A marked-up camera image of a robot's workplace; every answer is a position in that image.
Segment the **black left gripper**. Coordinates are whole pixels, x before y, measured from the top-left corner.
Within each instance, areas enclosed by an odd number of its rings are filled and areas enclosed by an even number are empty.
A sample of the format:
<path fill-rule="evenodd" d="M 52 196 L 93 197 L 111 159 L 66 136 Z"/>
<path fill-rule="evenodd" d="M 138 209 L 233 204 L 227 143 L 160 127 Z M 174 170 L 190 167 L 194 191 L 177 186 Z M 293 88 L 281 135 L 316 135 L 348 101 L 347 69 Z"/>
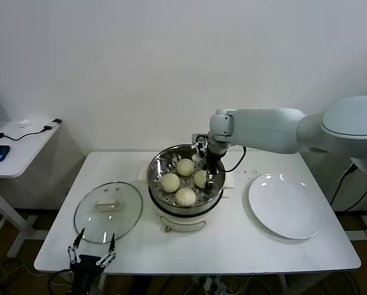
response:
<path fill-rule="evenodd" d="M 70 270 L 75 278 L 92 277 L 104 272 L 104 269 L 110 265 L 116 258 L 115 252 L 115 233 L 112 234 L 109 243 L 108 252 L 101 258 L 99 256 L 91 256 L 87 254 L 78 254 L 79 244 L 84 236 L 85 228 L 83 228 L 72 245 L 68 247 L 68 256 L 70 260 Z"/>

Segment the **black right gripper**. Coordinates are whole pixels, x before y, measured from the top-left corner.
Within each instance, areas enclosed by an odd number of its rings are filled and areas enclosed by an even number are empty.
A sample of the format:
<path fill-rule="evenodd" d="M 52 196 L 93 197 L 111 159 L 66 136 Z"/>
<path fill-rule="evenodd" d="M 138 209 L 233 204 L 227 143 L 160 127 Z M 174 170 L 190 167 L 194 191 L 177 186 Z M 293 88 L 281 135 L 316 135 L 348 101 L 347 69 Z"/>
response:
<path fill-rule="evenodd" d="M 217 172 L 225 172 L 221 159 L 226 155 L 225 149 L 220 149 L 218 146 L 207 145 L 205 152 L 205 178 L 206 188 L 213 188 L 216 184 Z"/>

